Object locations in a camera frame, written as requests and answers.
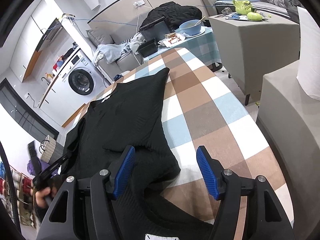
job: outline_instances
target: white plate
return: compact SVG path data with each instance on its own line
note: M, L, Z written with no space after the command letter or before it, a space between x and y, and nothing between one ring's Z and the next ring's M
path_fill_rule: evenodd
M196 37L196 36L198 36L198 35L201 35L201 34L204 33L204 32L205 32L205 27L204 27L204 26L201 26L200 33L195 34L195 35L188 35L188 34L186 34L186 33L183 33L183 35L184 35L186 38L191 38L191 37Z

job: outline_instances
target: purple bag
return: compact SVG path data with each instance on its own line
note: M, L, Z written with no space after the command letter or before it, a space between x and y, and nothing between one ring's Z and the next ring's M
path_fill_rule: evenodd
M50 166L50 164L48 164L42 160L39 160L39 162L41 165L41 171L44 171L46 168L48 168ZM36 172L33 169L33 165L32 165L31 160L28 161L27 171L29 172L30 175L36 176ZM54 175L58 175L58 169L56 169L55 171L52 172L52 176L54 176Z

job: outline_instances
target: range hood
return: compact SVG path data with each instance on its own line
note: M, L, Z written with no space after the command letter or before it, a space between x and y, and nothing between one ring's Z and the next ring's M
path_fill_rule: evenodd
M56 18L49 26L48 30L43 34L41 40L36 47L36 51L41 51L49 46L55 35L62 29L61 23Z

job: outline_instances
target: washing machine door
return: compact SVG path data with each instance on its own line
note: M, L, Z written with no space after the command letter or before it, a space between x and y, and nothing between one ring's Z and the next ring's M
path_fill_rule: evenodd
M94 88L94 80L90 75L90 70L75 69L69 74L69 85L74 92L79 95L90 95Z

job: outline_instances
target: woven basket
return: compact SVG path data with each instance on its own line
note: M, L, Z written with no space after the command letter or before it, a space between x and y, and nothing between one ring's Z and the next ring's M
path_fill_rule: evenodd
M41 142L41 149L43 150L40 160L48 164L54 163L63 154L63 146L55 141L52 137L47 135L45 140Z

